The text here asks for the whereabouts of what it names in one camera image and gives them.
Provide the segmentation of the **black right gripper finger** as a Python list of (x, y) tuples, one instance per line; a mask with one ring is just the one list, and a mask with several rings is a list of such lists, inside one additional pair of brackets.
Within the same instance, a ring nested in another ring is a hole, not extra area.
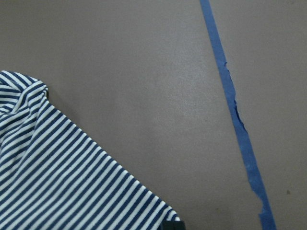
[(185, 223), (183, 221), (163, 221), (162, 230), (185, 230)]

